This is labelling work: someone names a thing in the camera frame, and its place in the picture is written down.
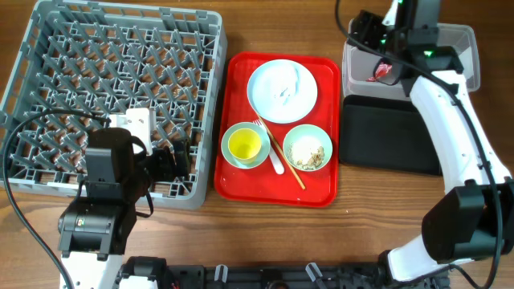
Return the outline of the red snack wrapper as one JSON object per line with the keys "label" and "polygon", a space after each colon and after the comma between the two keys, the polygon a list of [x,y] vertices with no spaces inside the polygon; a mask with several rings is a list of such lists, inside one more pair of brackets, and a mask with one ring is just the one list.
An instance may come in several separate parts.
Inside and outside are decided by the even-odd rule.
{"label": "red snack wrapper", "polygon": [[373,75],[369,77],[367,82],[377,82],[380,78],[386,77],[392,70],[392,65],[387,63],[379,63],[373,71]]}

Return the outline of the yellow cup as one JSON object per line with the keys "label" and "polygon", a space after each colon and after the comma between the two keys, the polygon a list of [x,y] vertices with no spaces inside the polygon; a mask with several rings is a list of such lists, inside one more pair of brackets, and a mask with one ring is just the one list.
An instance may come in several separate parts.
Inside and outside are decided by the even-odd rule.
{"label": "yellow cup", "polygon": [[228,140],[230,154],[240,163],[249,164],[255,160],[262,147],[259,134],[250,128],[234,131]]}

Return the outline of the light green bowl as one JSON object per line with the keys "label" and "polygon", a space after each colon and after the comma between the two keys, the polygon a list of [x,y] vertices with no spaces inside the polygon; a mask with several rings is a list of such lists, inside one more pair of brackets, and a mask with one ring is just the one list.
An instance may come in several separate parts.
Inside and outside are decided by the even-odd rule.
{"label": "light green bowl", "polygon": [[[296,167],[292,163],[292,159],[290,157],[291,145],[294,141],[296,141],[304,136],[311,136],[311,137],[316,138],[321,143],[321,145],[324,147],[324,161],[323,161],[322,165],[320,167],[318,167],[317,169],[302,170],[302,169]],[[332,141],[331,141],[330,137],[322,128],[319,128],[313,124],[301,124],[301,125],[295,126],[286,134],[286,136],[284,137],[284,141],[283,141],[283,151],[284,151],[284,154],[286,155],[288,162],[294,167],[294,169],[298,169],[298,170],[304,171],[304,172],[314,172],[314,171],[324,168],[329,163],[330,158],[332,157],[333,148],[332,148]]]}

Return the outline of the rice and food scraps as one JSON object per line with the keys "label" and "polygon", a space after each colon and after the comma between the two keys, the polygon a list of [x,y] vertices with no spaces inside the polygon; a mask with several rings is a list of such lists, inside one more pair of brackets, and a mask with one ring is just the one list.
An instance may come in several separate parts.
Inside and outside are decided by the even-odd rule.
{"label": "rice and food scraps", "polygon": [[291,145],[292,163],[302,170],[314,170],[324,161],[324,147],[314,137],[304,136]]}

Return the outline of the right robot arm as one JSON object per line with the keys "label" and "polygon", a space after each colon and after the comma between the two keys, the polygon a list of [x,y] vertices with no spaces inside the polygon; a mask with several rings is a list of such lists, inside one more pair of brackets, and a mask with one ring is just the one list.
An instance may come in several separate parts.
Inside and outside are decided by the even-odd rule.
{"label": "right robot arm", "polygon": [[380,255],[381,282],[411,285],[513,249],[513,179],[471,104],[477,49],[468,26],[439,21],[437,1],[363,10],[343,32],[340,161],[439,174],[443,198],[421,232]]}

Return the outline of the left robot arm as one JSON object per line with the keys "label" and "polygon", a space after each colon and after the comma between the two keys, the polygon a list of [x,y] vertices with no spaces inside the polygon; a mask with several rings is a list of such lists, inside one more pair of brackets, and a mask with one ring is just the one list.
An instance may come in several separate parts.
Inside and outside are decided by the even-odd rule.
{"label": "left robot arm", "polygon": [[124,128],[102,128],[88,136],[87,178],[61,214],[59,251],[63,288],[113,288],[120,283],[126,243],[138,218],[142,197],[154,182],[190,174],[190,139],[173,140],[151,153]]}

